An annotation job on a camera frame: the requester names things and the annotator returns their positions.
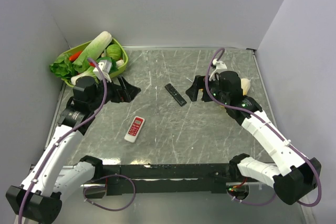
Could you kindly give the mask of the black remote control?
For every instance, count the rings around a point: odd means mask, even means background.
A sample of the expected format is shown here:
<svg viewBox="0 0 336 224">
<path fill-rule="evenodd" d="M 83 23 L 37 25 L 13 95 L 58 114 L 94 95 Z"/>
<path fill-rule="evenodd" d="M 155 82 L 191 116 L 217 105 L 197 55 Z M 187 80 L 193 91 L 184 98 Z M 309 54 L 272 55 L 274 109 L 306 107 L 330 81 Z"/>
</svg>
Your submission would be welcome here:
<svg viewBox="0 0 336 224">
<path fill-rule="evenodd" d="M 167 92 L 174 98 L 174 100 L 179 104 L 179 106 L 184 106 L 187 104 L 186 100 L 180 95 L 180 93 L 172 86 L 171 83 L 168 83 L 164 86 Z"/>
</svg>

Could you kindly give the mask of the white red remote control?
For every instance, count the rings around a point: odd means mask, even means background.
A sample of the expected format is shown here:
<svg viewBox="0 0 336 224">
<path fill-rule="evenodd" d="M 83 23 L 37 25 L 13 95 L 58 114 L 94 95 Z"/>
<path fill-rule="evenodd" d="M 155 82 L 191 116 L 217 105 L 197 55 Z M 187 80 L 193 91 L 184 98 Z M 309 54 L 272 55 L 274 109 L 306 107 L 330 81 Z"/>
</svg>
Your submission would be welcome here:
<svg viewBox="0 0 336 224">
<path fill-rule="evenodd" d="M 144 125 L 145 119 L 139 116 L 135 116 L 129 129 L 127 130 L 124 139 L 129 143 L 134 143 Z"/>
</svg>

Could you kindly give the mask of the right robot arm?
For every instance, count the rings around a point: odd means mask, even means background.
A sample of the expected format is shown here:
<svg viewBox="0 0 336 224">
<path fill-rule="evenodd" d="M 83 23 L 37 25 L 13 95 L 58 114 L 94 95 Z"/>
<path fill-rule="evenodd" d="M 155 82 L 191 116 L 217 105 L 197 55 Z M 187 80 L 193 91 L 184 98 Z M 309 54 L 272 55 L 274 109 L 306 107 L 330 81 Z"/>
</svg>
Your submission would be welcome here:
<svg viewBox="0 0 336 224">
<path fill-rule="evenodd" d="M 275 163 L 266 164 L 247 154 L 236 155 L 230 161 L 230 177 L 235 181 L 247 177 L 262 182 L 272 187 L 288 205 L 299 202 L 312 190 L 320 189 L 321 163 L 315 157 L 308 159 L 276 129 L 262 107 L 247 95 L 249 81 L 241 79 L 234 71 L 224 71 L 214 76 L 210 80 L 206 80 L 205 76 L 195 76 L 186 95 L 191 101 L 196 101 L 199 90 L 202 90 L 202 101 L 219 102 L 227 114 L 259 142 Z"/>
</svg>

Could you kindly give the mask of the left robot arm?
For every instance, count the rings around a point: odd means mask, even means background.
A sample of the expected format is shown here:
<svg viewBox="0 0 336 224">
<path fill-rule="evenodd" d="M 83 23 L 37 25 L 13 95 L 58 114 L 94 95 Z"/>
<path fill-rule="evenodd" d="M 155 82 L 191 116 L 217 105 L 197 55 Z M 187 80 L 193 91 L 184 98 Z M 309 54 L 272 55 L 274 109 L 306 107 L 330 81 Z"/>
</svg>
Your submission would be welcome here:
<svg viewBox="0 0 336 224">
<path fill-rule="evenodd" d="M 118 81 L 96 82 L 89 76 L 77 80 L 40 160 L 19 186 L 10 186 L 6 192 L 19 223 L 24 219 L 53 223 L 62 204 L 80 185 L 103 179 L 103 162 L 92 156 L 81 158 L 64 176 L 60 173 L 102 107 L 108 102 L 130 103 L 141 92 L 124 77 Z"/>
</svg>

